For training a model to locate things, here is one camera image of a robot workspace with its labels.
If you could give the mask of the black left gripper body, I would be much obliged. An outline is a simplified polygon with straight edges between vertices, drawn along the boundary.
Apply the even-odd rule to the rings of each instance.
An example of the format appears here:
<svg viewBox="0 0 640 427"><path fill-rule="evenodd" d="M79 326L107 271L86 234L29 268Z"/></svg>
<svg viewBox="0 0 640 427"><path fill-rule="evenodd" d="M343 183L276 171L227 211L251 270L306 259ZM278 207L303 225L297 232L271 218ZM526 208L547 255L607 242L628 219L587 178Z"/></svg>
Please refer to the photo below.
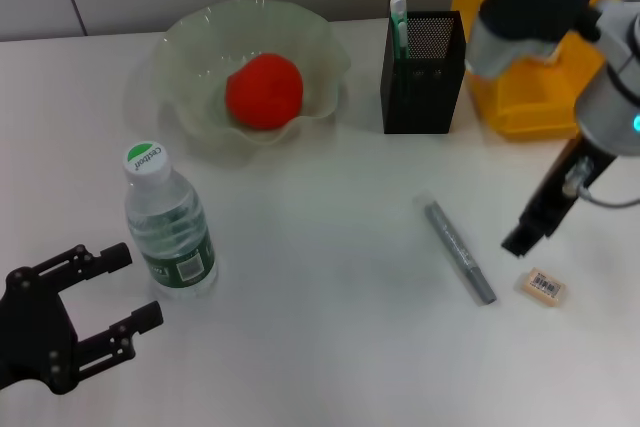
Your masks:
<svg viewBox="0 0 640 427"><path fill-rule="evenodd" d="M1 297L1 387L36 380L56 395L70 392L78 385L76 343L58 291L32 268L9 273Z"/></svg>

